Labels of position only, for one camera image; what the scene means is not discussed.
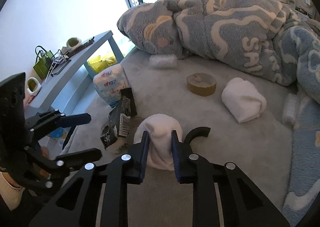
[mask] person's arm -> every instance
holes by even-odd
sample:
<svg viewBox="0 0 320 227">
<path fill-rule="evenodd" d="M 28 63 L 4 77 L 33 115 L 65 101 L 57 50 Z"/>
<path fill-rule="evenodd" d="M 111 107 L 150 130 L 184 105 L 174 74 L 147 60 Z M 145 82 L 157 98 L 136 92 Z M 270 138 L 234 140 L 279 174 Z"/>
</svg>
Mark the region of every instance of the person's arm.
<svg viewBox="0 0 320 227">
<path fill-rule="evenodd" d="M 41 147 L 41 154 L 49 158 L 49 150 L 47 147 Z M 40 174 L 47 177 L 49 174 L 43 169 L 39 169 Z M 6 172 L 0 172 L 0 195 L 8 208 L 12 211 L 18 207 L 21 202 L 22 192 L 25 190 L 18 185 L 12 177 Z"/>
<path fill-rule="evenodd" d="M 3 172 L 2 173 L 2 176 L 4 177 L 4 179 L 13 187 L 15 188 L 21 188 L 22 186 L 18 185 L 13 179 L 12 177 L 6 173 L 6 172 Z"/>
</svg>

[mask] gray carpet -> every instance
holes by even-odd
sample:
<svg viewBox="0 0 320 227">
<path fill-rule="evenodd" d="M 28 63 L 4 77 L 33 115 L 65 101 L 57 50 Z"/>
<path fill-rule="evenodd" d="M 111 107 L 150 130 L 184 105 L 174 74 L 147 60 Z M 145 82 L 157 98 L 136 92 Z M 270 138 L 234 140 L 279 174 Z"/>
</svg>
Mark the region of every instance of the gray carpet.
<svg viewBox="0 0 320 227">
<path fill-rule="evenodd" d="M 192 142 L 193 151 L 212 163 L 235 162 L 281 208 L 289 181 L 292 135 L 292 129 L 281 124 L 281 117 L 284 98 L 294 89 L 201 57 L 179 60 L 174 70 L 152 70 L 148 67 L 149 57 L 145 52 L 133 50 L 122 61 L 133 87 L 138 116 L 146 118 L 157 113 L 172 116 L 180 122 L 183 137 L 195 127 L 211 127 L 208 138 Z M 214 95 L 200 97 L 188 91 L 186 77 L 196 72 L 215 77 Z M 222 90 L 234 77 L 249 80 L 266 98 L 267 109 L 259 118 L 239 124 L 222 103 Z M 87 109 L 93 120 L 78 127 L 70 140 L 69 152 L 103 147 L 99 138 L 89 134 L 97 128 L 94 118 L 103 109 L 106 113 L 109 108 L 97 96 Z M 109 162 L 113 157 L 103 151 L 97 164 Z M 174 172 L 148 167 L 143 184 L 128 187 L 128 214 L 130 227 L 192 226 L 192 186 L 179 185 Z"/>
</svg>

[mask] white cloth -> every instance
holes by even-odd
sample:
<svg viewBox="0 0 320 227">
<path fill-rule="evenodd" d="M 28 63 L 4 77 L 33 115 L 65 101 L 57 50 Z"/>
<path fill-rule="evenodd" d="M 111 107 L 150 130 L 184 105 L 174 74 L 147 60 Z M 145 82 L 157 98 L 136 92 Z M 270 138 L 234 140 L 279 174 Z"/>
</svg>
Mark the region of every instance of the white cloth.
<svg viewBox="0 0 320 227">
<path fill-rule="evenodd" d="M 150 144 L 147 165 L 160 170 L 174 170 L 171 151 L 171 132 L 177 131 L 182 142 L 182 128 L 179 122 L 165 114 L 154 114 L 145 119 L 137 128 L 133 143 L 141 142 L 144 131 L 149 132 Z"/>
<path fill-rule="evenodd" d="M 267 100 L 249 81 L 236 77 L 226 85 L 221 95 L 222 102 L 238 122 L 258 118 L 267 107 Z"/>
<path fill-rule="evenodd" d="M 16 188 L 10 185 L 0 172 L 0 195 L 11 211 L 20 204 L 24 190 L 25 188 Z"/>
</svg>

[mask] tape roll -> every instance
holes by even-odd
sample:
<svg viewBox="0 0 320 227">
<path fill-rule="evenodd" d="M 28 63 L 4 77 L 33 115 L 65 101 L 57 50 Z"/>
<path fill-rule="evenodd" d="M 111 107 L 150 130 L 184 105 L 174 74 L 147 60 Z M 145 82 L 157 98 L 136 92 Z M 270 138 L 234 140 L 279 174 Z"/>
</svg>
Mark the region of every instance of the tape roll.
<svg viewBox="0 0 320 227">
<path fill-rule="evenodd" d="M 187 77 L 188 89 L 200 96 L 209 96 L 214 94 L 217 87 L 217 81 L 205 73 L 195 73 Z"/>
</svg>

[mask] blue blanket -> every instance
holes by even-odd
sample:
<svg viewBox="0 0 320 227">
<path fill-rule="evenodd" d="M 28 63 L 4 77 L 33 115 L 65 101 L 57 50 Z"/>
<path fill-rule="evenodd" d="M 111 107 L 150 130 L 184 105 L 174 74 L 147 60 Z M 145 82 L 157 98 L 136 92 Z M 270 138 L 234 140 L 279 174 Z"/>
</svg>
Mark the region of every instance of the blue blanket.
<svg viewBox="0 0 320 227">
<path fill-rule="evenodd" d="M 275 0 L 158 0 L 126 11 L 119 30 L 150 54 L 196 54 L 288 86 L 320 103 L 320 41 Z"/>
<path fill-rule="evenodd" d="M 320 104 L 300 94 L 292 134 L 290 183 L 283 214 L 292 227 L 306 214 L 320 191 Z"/>
</svg>

